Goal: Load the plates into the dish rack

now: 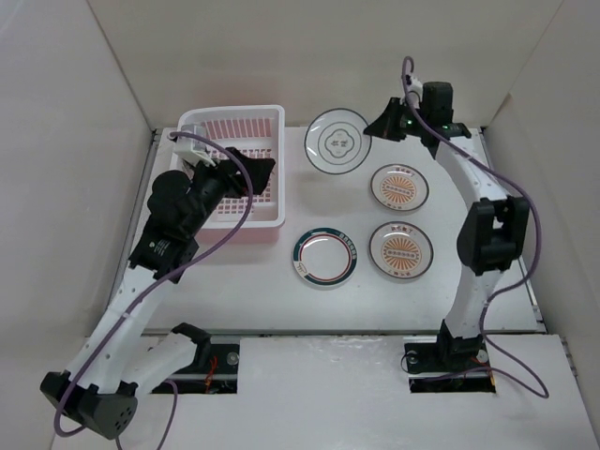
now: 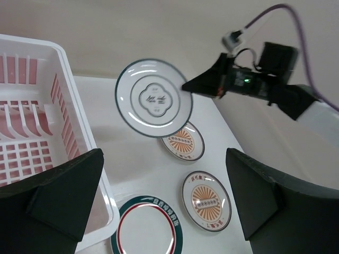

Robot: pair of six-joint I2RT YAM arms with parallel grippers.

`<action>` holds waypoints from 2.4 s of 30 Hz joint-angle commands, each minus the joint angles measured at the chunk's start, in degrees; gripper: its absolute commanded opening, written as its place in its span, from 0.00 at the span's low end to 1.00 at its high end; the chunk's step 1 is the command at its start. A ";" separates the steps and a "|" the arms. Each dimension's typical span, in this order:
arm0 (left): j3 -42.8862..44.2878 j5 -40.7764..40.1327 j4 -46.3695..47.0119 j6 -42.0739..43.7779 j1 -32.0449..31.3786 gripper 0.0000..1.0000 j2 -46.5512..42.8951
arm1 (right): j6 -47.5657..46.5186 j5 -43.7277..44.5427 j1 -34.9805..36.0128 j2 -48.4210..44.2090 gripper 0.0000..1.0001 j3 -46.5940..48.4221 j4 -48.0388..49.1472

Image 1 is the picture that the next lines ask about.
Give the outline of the white plate with flower emblem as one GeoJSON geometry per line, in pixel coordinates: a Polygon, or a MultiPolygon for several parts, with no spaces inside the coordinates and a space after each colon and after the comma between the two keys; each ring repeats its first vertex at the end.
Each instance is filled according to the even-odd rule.
{"type": "Polygon", "coordinates": [[[308,162],[329,175],[353,172],[370,153],[372,140],[364,133],[367,126],[367,120],[354,110],[335,108],[321,113],[305,134],[308,162]]]}

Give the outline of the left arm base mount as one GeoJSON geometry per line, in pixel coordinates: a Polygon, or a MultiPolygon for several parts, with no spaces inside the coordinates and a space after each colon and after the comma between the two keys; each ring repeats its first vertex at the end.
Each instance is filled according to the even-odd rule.
{"type": "Polygon", "coordinates": [[[180,395],[236,394],[239,342],[212,343],[209,353],[197,351],[192,363],[169,377],[180,395]]]}

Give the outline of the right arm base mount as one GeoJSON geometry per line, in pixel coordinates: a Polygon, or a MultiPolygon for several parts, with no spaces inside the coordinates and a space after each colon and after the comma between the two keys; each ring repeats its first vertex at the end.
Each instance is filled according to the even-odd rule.
{"type": "Polygon", "coordinates": [[[434,341],[404,341],[401,366],[408,374],[412,394],[496,393],[485,344],[474,352],[445,360],[437,350],[434,341]]]}

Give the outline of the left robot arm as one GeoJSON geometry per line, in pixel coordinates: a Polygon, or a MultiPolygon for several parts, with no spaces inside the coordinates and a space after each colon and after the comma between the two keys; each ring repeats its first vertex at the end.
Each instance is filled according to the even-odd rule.
{"type": "Polygon", "coordinates": [[[198,162],[192,174],[161,173],[147,202],[150,216],[128,258],[121,285],[77,356],[62,371],[47,373],[40,391],[55,408],[54,431],[61,437],[62,418],[117,440],[130,425],[142,397],[177,370],[191,372],[209,363],[211,337],[182,322],[145,356],[132,357],[137,342],[167,290],[191,265],[216,252],[198,251],[196,235],[223,199],[252,201],[267,188],[276,162],[247,157],[233,147],[224,158],[198,162]]]}

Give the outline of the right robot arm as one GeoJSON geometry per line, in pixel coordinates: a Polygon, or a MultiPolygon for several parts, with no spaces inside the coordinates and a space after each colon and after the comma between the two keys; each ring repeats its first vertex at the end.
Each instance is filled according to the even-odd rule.
{"type": "Polygon", "coordinates": [[[402,83],[403,96],[391,98],[365,134],[392,142],[419,138],[468,208],[457,236],[461,274],[454,303],[435,341],[406,343],[407,366],[411,374],[461,371],[484,348],[482,322],[489,299],[521,256],[530,203],[508,194],[496,175],[464,148],[472,135],[453,119],[450,83],[421,83],[412,75],[403,76],[402,83]]]}

